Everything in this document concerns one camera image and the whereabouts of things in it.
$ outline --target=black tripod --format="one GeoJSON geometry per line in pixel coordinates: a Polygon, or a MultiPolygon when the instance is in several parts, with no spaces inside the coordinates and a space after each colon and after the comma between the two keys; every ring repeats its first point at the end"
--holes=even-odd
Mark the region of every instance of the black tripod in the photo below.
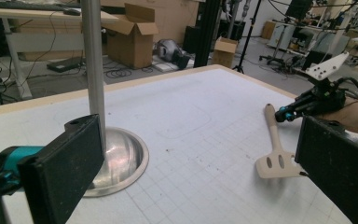
{"type": "Polygon", "coordinates": [[[251,18],[251,27],[249,28],[249,33],[248,33],[248,36],[246,37],[245,46],[243,47],[243,51],[242,51],[241,59],[240,59],[240,64],[238,64],[238,65],[236,65],[235,67],[232,68],[232,69],[237,69],[237,71],[241,72],[241,73],[243,73],[243,69],[242,69],[243,58],[245,57],[245,52],[246,52],[246,50],[248,48],[249,39],[251,38],[253,27],[255,25],[255,17],[257,16],[258,9],[260,8],[260,3],[261,3],[261,0],[258,0],[257,7],[255,8],[255,14],[251,18]]]}

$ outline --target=wooden spatula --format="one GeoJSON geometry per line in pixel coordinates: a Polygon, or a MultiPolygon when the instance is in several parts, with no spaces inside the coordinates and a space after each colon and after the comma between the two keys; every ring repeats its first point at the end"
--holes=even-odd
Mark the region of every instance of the wooden spatula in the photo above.
{"type": "Polygon", "coordinates": [[[272,152],[255,162],[258,174],[261,178],[302,176],[301,166],[292,162],[295,153],[284,151],[282,148],[274,106],[267,104],[264,112],[271,135],[272,152]]]}

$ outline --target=metal stand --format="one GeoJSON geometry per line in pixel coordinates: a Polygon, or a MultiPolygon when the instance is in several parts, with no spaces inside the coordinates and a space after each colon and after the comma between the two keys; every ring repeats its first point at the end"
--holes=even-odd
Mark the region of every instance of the metal stand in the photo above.
{"type": "Polygon", "coordinates": [[[251,18],[251,27],[249,28],[248,36],[246,36],[245,46],[243,47],[243,51],[241,54],[240,64],[238,64],[232,68],[232,69],[237,70],[238,72],[241,72],[241,73],[243,73],[243,69],[242,69],[243,58],[245,57],[246,50],[248,49],[249,40],[251,38],[251,34],[252,34],[252,31],[253,31],[253,28],[255,25],[255,18],[257,16],[258,9],[260,8],[260,4],[261,4],[261,0],[258,0],[257,7],[255,8],[255,14],[251,18]]]}
{"type": "Polygon", "coordinates": [[[234,8],[232,9],[232,17],[231,17],[231,21],[229,23],[228,26],[228,32],[227,32],[227,38],[231,39],[231,34],[232,34],[232,30],[234,28],[234,24],[235,24],[235,19],[237,18],[237,12],[238,12],[238,7],[240,6],[240,2],[242,0],[233,0],[234,2],[234,8]]]}
{"type": "Polygon", "coordinates": [[[148,163],[148,151],[145,143],[135,134],[119,129],[105,129],[105,112],[103,97],[103,57],[101,40],[101,3],[94,0],[81,1],[86,52],[87,75],[89,83],[89,112],[100,115],[100,131],[104,146],[104,163],[100,172],[86,191],[85,196],[99,197],[117,192],[132,184],[145,170],[148,163]],[[131,170],[119,170],[117,167],[117,149],[125,151],[126,155],[135,155],[136,148],[142,151],[142,163],[132,166],[131,170]],[[117,173],[130,173],[128,176],[117,177],[117,173]]]}
{"type": "Polygon", "coordinates": [[[270,64],[271,62],[277,62],[277,63],[280,63],[281,66],[286,65],[286,63],[284,62],[283,59],[279,59],[276,57],[279,47],[281,46],[281,42],[282,42],[282,38],[284,36],[284,30],[286,29],[286,26],[287,26],[286,24],[283,25],[283,31],[281,32],[281,35],[279,36],[278,44],[277,44],[276,49],[274,50],[274,54],[272,56],[260,56],[258,59],[259,61],[261,61],[261,60],[263,60],[263,58],[265,58],[265,59],[267,59],[267,64],[270,64]]]}
{"type": "Polygon", "coordinates": [[[205,9],[201,18],[199,46],[196,49],[196,58],[194,67],[202,67],[207,65],[208,57],[211,50],[213,28],[211,21],[215,21],[219,12],[220,1],[206,0],[205,9]]]}

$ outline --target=wire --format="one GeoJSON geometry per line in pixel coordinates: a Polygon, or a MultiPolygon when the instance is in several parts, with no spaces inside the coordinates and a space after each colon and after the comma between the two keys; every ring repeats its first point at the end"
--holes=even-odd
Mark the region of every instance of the wire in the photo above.
{"type": "Polygon", "coordinates": [[[351,81],[356,86],[356,88],[358,89],[358,81],[356,79],[354,79],[353,77],[342,77],[339,80],[337,80],[336,83],[339,86],[340,84],[342,84],[345,81],[351,81]]]}
{"type": "MultiPolygon", "coordinates": [[[[27,76],[27,77],[24,79],[24,81],[19,85],[19,86],[22,87],[22,88],[23,88],[24,83],[27,81],[27,79],[28,79],[29,76],[31,75],[32,71],[34,70],[34,66],[35,66],[36,62],[37,62],[40,58],[42,58],[43,56],[45,56],[46,54],[48,54],[49,52],[51,52],[51,50],[53,49],[55,40],[56,40],[56,38],[57,38],[57,33],[56,33],[56,29],[55,29],[55,27],[54,27],[54,23],[53,23],[53,21],[51,20],[51,17],[53,16],[53,14],[55,14],[55,13],[57,13],[57,12],[58,12],[58,11],[54,11],[54,12],[52,12],[52,13],[48,16],[48,20],[49,20],[49,22],[50,22],[50,24],[51,24],[51,27],[53,28],[53,40],[51,41],[50,48],[49,48],[46,52],[44,52],[42,55],[40,55],[39,57],[37,57],[37,58],[34,60],[34,63],[33,63],[33,65],[32,65],[32,67],[31,67],[31,70],[28,72],[28,76],[27,76]]],[[[21,97],[23,96],[24,93],[25,93],[25,89],[23,88],[23,92],[21,93],[21,97]]]]}

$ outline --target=laboratory floor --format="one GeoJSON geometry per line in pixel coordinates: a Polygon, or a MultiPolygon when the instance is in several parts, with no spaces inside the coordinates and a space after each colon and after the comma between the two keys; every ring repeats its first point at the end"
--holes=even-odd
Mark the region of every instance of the laboratory floor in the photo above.
{"type": "MultiPolygon", "coordinates": [[[[271,56],[274,54],[274,49],[266,45],[268,43],[266,39],[260,37],[250,38],[244,59],[241,63],[241,54],[244,50],[245,42],[246,38],[243,38],[237,47],[237,52],[232,64],[235,70],[239,71],[238,68],[241,68],[243,73],[247,76],[254,77],[295,95],[299,95],[313,87],[313,85],[307,81],[306,76],[296,74],[298,72],[293,69],[281,69],[275,62],[267,64],[266,59],[259,61],[260,56],[271,56]]],[[[295,56],[294,54],[285,53],[283,51],[278,51],[276,54],[277,58],[283,58],[288,63],[290,63],[295,56]]],[[[85,66],[63,73],[55,73],[46,67],[47,63],[53,62],[56,62],[56,60],[37,63],[21,61],[21,66],[24,74],[28,77],[28,84],[34,98],[46,97],[68,91],[84,90],[88,87],[85,66]]],[[[10,58],[1,57],[0,70],[2,71],[0,72],[0,77],[3,80],[7,80],[9,77],[9,66],[10,58]]],[[[103,80],[105,84],[114,84],[143,77],[164,76],[164,74],[175,71],[161,72],[154,66],[133,70],[119,63],[112,62],[107,56],[103,56],[103,70],[103,80]]],[[[358,80],[358,69],[344,64],[330,79],[333,80],[346,76],[354,77],[358,80]]],[[[15,83],[12,82],[10,84],[10,80],[8,80],[6,84],[7,88],[3,92],[4,104],[20,101],[21,92],[15,83]]],[[[350,83],[344,83],[343,86],[355,89],[354,85],[350,83]]]]}

